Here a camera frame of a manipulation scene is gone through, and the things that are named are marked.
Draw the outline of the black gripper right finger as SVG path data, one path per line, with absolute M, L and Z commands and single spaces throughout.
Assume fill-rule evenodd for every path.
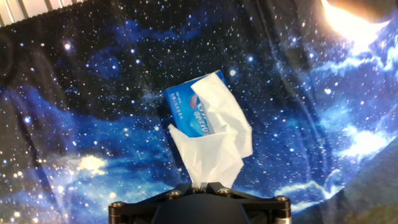
M 291 224 L 291 201 L 284 195 L 260 198 L 231 188 L 219 182 L 202 183 L 200 192 L 209 196 L 206 211 L 218 223 L 271 223 Z

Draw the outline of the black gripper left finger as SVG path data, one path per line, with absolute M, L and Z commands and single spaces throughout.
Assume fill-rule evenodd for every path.
M 200 192 L 201 187 L 178 184 L 174 189 L 137 203 L 112 202 L 108 205 L 108 221 L 109 224 L 134 223 L 137 216 L 153 217 L 157 209 L 166 202 Z

